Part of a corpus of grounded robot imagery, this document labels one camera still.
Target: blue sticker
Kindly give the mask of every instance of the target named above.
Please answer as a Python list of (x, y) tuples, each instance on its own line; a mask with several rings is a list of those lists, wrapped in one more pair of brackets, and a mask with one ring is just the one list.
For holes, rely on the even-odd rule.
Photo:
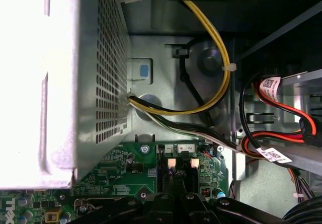
[(147, 64), (140, 65), (140, 77), (149, 76), (149, 66)]

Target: perforated metal grille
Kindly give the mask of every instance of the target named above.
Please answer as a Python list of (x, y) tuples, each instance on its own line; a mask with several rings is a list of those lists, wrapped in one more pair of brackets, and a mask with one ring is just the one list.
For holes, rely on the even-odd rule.
[(98, 1), (96, 143), (127, 127), (126, 29), (115, 0)]

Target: screw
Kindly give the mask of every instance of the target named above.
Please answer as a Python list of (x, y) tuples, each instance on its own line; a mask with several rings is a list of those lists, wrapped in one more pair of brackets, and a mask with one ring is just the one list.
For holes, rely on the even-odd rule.
[(218, 147), (217, 147), (217, 151), (218, 151), (218, 152), (222, 152), (224, 149), (225, 149), (225, 148), (224, 148), (223, 146), (218, 146)]
[(186, 198), (191, 200), (191, 199), (195, 198), (195, 196), (193, 194), (187, 194)]
[(86, 213), (87, 212), (87, 207), (86, 206), (84, 206), (84, 205), (81, 205), (79, 208), (78, 208), (78, 211), (80, 212), (80, 213)]
[(222, 204), (222, 205), (229, 205), (228, 200), (221, 200), (219, 203)]
[(141, 146), (142, 153), (147, 154), (149, 152), (149, 150), (150, 150), (150, 147), (148, 145)]

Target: chip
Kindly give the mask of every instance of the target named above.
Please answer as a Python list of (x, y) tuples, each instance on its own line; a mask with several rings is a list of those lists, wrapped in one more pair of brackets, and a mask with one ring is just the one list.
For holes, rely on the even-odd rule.
[(48, 206), (49, 206), (49, 207), (55, 207), (55, 201), (54, 201), (54, 200), (50, 200), (50, 201), (48, 202)]
[(44, 207), (48, 207), (49, 206), (49, 203), (48, 203), (48, 200), (44, 200), (41, 202), (41, 207), (44, 208)]
[(33, 204), (34, 208), (40, 208), (40, 202), (39, 201), (35, 201)]

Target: cable tie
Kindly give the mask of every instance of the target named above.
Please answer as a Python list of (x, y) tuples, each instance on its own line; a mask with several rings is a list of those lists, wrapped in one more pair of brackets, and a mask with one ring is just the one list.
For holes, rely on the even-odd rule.
[(304, 195), (302, 193), (293, 193), (294, 198), (304, 198)]
[(237, 70), (237, 65), (235, 63), (230, 63), (229, 65), (223, 66), (222, 70), (235, 71)]

